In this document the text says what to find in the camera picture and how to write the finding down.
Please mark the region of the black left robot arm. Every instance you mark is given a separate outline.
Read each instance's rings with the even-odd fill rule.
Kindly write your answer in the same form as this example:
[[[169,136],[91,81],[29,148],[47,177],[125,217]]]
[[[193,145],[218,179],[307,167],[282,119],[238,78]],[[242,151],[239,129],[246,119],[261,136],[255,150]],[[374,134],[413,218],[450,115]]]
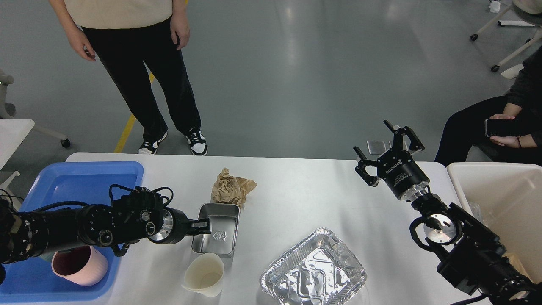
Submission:
[[[111,248],[124,256],[130,245],[147,238],[155,244],[175,244],[186,236],[210,234],[209,218],[189,219],[169,206],[172,197],[160,194],[163,188],[130,189],[109,205],[81,201],[51,203],[33,211],[16,211],[9,195],[1,197],[0,261],[1,280],[5,265],[89,245]]]

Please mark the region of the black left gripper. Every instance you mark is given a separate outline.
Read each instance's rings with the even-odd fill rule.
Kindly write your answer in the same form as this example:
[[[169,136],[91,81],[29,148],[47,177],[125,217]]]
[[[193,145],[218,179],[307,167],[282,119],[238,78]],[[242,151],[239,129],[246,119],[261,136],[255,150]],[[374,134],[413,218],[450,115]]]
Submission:
[[[160,230],[148,237],[155,244],[175,244],[186,236],[211,234],[209,218],[188,219],[180,210],[166,207]]]

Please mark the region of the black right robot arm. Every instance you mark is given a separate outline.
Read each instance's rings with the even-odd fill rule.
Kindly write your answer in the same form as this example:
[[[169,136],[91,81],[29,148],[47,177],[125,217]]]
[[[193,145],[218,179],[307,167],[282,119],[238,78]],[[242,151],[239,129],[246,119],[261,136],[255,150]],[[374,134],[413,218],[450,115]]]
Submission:
[[[370,160],[355,146],[355,171],[369,186],[384,181],[399,201],[420,212],[409,226],[416,245],[435,253],[437,272],[454,288],[468,295],[481,293],[462,304],[489,299],[494,305],[540,305],[541,283],[510,263],[500,237],[459,205],[446,205],[431,192],[430,179],[412,158],[425,148],[413,129],[384,123],[393,133],[390,149]]]

